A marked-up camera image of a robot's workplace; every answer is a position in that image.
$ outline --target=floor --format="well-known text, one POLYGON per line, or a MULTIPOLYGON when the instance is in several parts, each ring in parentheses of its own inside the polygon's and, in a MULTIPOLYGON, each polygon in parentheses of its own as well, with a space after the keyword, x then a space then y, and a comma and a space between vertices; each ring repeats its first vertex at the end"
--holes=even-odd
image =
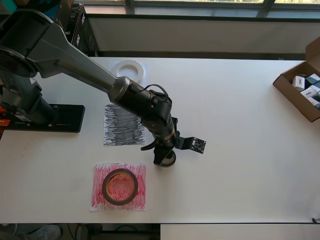
MULTIPOLYGON (((36 231, 37 229, 48 225, 47 223, 18 223, 18 224, 8 224, 3 226, 0 224, 0 232, 7 232, 9 234, 30 234, 31 232, 36 231)), ((62 238, 61 240, 75 240, 75 231, 78 226, 77 223, 57 223, 56 225, 60 226, 62 229, 62 238)), ((103 231, 149 231, 150 229, 154 228, 151 224, 122 224, 122 223, 109 223, 109 224, 102 224, 103 231)), ((77 229, 77 240, 81 240, 81 232, 82 227, 81 225, 77 229)), ((95 236, 94 239, 100 240, 105 239, 105 235, 95 236)))

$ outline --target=cable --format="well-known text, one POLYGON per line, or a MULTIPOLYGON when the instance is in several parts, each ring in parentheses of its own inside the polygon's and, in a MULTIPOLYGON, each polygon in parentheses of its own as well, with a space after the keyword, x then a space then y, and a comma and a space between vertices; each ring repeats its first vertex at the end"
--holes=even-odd
POLYGON ((156 87, 158 87, 158 88, 160 88, 160 89, 162 90, 163 94, 165 95, 165 100, 162 101, 162 102, 165 102, 165 101, 167 101, 167 100, 169 99, 169 95, 168 95, 168 93, 166 92, 166 90, 165 90, 162 86, 160 86, 160 85, 158 85, 158 84, 150 84, 150 85, 146 86, 144 89, 142 89, 142 90, 140 90, 140 91, 138 90, 137 92, 138 92, 138 93, 141 93, 141 92, 147 90, 148 88, 150 88, 151 86, 156 86, 156 87))
POLYGON ((75 231, 74 231, 74 240, 77 240, 77 232, 78 232, 78 228, 79 228, 80 224, 78 224, 78 226, 76 226, 75 231))
POLYGON ((137 229, 135 226, 131 226, 131 225, 128 225, 128 224, 118 226, 118 227, 115 229, 115 231, 117 231, 118 229, 120 229, 120 228, 122 228, 122 227, 130 227, 130 228, 134 229, 135 231, 138 231, 138 229, 137 229))
POLYGON ((13 231, 13 233, 12 233, 13 236, 17 233, 17 229, 18 229, 18 224, 15 223, 14 231, 13 231))
POLYGON ((69 227, 69 223, 67 223, 66 225, 68 226, 68 230, 69 230, 69 233, 70 233, 72 239, 73 239, 73 240, 76 240, 75 237, 74 237, 74 236, 72 235, 72 233, 71 233, 71 230, 70 230, 70 227, 69 227))

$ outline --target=white table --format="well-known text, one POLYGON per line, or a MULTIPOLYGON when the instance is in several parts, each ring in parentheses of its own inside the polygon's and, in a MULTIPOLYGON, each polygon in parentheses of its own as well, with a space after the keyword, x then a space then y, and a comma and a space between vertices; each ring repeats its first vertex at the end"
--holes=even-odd
MULTIPOLYGON (((95 58, 103 67, 120 58, 95 58)), ((103 146, 108 96, 60 74, 38 81, 48 103, 84 105, 80 133, 5 131, 0 223, 310 222, 320 216, 320 121, 310 123, 273 81, 298 61, 137 58, 173 101, 183 137, 153 165, 140 145, 103 146), (94 166, 145 163, 146 210, 90 212, 94 166)))

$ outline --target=wall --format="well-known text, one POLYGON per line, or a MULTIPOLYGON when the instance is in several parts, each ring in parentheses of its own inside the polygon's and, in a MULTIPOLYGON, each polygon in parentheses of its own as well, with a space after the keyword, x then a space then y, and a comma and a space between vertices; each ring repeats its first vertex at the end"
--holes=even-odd
POLYGON ((101 51, 301 54, 320 23, 91 18, 101 51))

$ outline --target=black mounting plate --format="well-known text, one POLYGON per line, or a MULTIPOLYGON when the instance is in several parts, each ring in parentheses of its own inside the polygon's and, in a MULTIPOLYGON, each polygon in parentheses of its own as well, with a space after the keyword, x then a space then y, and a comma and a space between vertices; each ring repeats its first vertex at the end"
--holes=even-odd
POLYGON ((53 124, 38 125, 32 122, 17 120, 15 117, 15 120, 11 120, 10 125, 3 127, 3 129, 60 133, 80 132, 85 114, 85 107, 83 105, 50 104, 50 106, 58 111, 58 118, 53 124))

